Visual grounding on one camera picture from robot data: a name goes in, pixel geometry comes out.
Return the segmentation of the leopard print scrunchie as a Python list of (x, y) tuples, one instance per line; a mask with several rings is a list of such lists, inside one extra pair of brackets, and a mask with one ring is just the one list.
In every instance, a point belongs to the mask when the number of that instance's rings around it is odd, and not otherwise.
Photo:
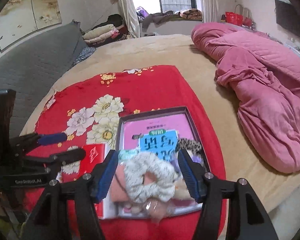
[(200, 142), (195, 140), (187, 139), (187, 138), (180, 138), (177, 141), (175, 152), (178, 153), (179, 150), (185, 149), (192, 153), (192, 157), (202, 158), (202, 145)]

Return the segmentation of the white knit scrunchie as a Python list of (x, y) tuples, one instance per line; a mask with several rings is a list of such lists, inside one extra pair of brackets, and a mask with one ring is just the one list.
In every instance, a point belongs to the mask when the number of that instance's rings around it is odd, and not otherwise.
[(135, 203), (156, 198), (168, 202), (175, 193), (178, 178), (172, 164), (159, 159), (154, 153), (140, 152), (125, 162), (125, 191)]

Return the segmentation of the red floral blanket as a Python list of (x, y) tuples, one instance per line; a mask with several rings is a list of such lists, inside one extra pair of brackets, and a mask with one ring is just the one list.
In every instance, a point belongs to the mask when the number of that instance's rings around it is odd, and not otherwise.
[[(175, 66), (160, 65), (128, 72), (104, 73), (78, 82), (55, 94), (54, 103), (44, 107), (36, 123), (35, 131), (43, 134), (62, 132), (70, 126), (70, 118), (82, 108), (94, 108), (95, 121), (82, 135), (74, 130), (68, 141), (57, 146), (40, 146), (29, 153), (34, 157), (67, 150), (71, 146), (83, 146), (89, 142), (106, 142), (115, 145), (117, 125), (100, 125), (107, 116), (127, 116), (159, 109), (186, 106), (194, 120), (203, 143), (208, 163), (217, 177), (225, 179), (224, 160), (213, 126), (199, 99)], [(106, 130), (105, 139), (100, 138)], [(159, 224), (150, 220), (109, 219), (100, 220), (106, 239), (191, 239), (200, 212), (165, 218)]]

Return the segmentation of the pink cloth in bag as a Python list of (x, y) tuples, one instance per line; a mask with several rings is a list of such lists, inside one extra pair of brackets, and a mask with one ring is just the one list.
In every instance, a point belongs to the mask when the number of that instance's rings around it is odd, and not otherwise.
[(175, 193), (174, 171), (169, 165), (120, 164), (110, 187), (113, 202), (128, 202), (155, 221), (171, 214)]

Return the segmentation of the grey quilted headboard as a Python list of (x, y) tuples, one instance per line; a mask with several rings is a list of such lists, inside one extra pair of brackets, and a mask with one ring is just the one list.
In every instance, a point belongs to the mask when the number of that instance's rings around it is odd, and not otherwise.
[(10, 136), (18, 136), (52, 85), (86, 47), (80, 23), (45, 31), (0, 58), (0, 89), (16, 91)]

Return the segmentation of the beige bed sheet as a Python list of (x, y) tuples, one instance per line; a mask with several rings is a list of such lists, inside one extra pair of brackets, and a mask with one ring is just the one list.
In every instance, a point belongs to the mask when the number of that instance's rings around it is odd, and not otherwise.
[(215, 63), (189, 36), (143, 37), (98, 48), (52, 85), (22, 133), (34, 131), (44, 107), (49, 109), (55, 94), (71, 85), (104, 73), (135, 74), (160, 65), (175, 66), (202, 103), (221, 147), (225, 179), (249, 181), (269, 212), (279, 239), (292, 239), (300, 229), (300, 172), (279, 173), (260, 158), (238, 122), (237, 97), (215, 83)]

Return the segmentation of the blue patterned pillow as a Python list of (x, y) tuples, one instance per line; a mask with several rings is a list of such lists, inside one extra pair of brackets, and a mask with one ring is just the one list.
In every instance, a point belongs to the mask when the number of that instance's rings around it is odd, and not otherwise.
[(85, 48), (83, 48), (83, 50), (80, 52), (80, 54), (78, 55), (78, 57), (76, 57), (75, 60), (73, 61), (72, 66), (74, 67), (78, 63), (86, 60), (91, 55), (93, 55), (93, 53), (95, 51), (96, 51), (96, 48), (94, 48), (94, 47), (85, 47)]

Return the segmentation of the pink quilted duvet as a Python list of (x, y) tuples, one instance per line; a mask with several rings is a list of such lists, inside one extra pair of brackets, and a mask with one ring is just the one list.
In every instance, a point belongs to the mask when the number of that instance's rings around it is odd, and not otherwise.
[(300, 171), (300, 57), (262, 32), (207, 22), (191, 33), (216, 62), (216, 81), (232, 88), (245, 135), (271, 167)]

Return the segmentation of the folded blankets stack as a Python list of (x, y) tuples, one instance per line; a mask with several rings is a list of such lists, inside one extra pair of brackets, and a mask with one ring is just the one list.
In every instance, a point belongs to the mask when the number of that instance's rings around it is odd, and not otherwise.
[(98, 48), (106, 44), (126, 40), (129, 32), (119, 14), (110, 15), (106, 22), (94, 26), (83, 34), (83, 40), (89, 47)]

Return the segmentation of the clothes on window sill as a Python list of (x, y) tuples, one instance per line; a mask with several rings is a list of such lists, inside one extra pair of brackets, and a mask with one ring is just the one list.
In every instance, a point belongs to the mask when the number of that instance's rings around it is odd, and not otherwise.
[(203, 13), (198, 9), (185, 9), (179, 11), (166, 11), (148, 14), (143, 7), (138, 7), (136, 10), (139, 22), (142, 25), (143, 31), (146, 31), (151, 23), (161, 25), (170, 21), (202, 21)]

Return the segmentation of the red gift bags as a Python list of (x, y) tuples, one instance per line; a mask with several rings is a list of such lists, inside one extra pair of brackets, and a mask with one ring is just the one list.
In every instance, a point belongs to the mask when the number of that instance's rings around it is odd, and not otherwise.
[(221, 16), (221, 22), (249, 29), (254, 29), (256, 27), (250, 9), (241, 4), (236, 5), (234, 12), (225, 12), (225, 14)]

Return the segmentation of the landscape wall painting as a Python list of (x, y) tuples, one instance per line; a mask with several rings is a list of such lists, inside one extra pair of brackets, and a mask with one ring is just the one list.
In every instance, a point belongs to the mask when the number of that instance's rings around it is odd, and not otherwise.
[(58, 0), (9, 0), (0, 12), (0, 51), (31, 33), (61, 23)]

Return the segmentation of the black wall television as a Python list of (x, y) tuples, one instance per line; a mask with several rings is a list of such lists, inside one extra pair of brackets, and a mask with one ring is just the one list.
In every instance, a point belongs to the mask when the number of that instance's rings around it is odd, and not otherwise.
[(300, 37), (300, 16), (290, 4), (275, 0), (276, 23), (294, 35)]

